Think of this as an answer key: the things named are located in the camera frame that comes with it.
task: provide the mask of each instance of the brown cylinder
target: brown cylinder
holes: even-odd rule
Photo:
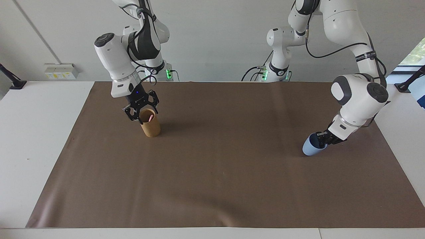
[[[161,126],[159,125],[158,117],[156,116],[155,111],[151,109],[144,109],[140,112],[139,118],[143,122],[143,125],[141,126],[146,136],[153,138],[159,135],[161,132]]]

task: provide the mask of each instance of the brown paper sheet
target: brown paper sheet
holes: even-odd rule
[[[147,84],[162,129],[147,138],[95,83],[27,227],[425,227],[376,124],[303,155],[340,108],[330,86]]]

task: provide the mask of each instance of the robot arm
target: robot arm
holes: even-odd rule
[[[342,108],[324,132],[312,134],[306,140],[303,151],[309,156],[325,149],[328,144],[345,141],[376,115],[388,100],[385,78],[379,70],[373,44],[360,22],[355,0],[296,0],[288,22],[293,35],[304,38],[304,44],[308,42],[308,23],[313,14],[323,15],[325,34],[330,41],[347,46],[353,52],[360,73],[340,75],[334,80],[331,92]],[[288,45],[288,41],[283,39],[280,46],[284,49],[297,44],[303,45],[295,40]],[[278,43],[270,45],[276,52]],[[279,66],[285,69],[289,65],[290,54],[285,54],[284,50],[283,54],[275,57],[279,60],[272,59],[270,66],[277,67],[273,63],[279,62]],[[268,73],[270,75],[273,80],[279,77]]]
[[[169,77],[171,65],[161,55],[161,42],[168,41],[170,32],[152,12],[150,0],[113,1],[127,14],[139,20],[140,31],[123,36],[106,33],[96,39],[95,50],[113,80],[112,97],[126,97],[129,105],[123,110],[131,120],[140,121],[141,108],[150,105],[157,112],[156,106],[159,103],[156,93],[152,90],[146,93],[141,82],[150,77],[158,80],[172,79]],[[139,60],[144,60],[146,65],[137,63]],[[132,62],[147,69],[146,78],[140,79]]]
[[[270,29],[267,43],[273,48],[273,57],[266,63],[266,77],[263,81],[284,81],[289,69],[292,54],[288,47],[306,43],[306,28],[309,16],[299,14],[294,5],[288,17],[290,27]]]

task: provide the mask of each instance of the white table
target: white table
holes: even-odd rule
[[[24,229],[93,82],[28,82],[0,101],[0,238],[425,238],[423,229]],[[425,111],[388,87],[377,123],[425,202]]]

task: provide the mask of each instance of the green indicator light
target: green indicator light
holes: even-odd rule
[[[173,77],[173,75],[171,74],[170,70],[165,70],[167,73],[167,78],[171,79]]]
[[[263,81],[266,81],[267,80],[267,75],[269,74],[269,71],[268,70],[266,70],[266,72],[264,73],[264,78],[263,78]]]

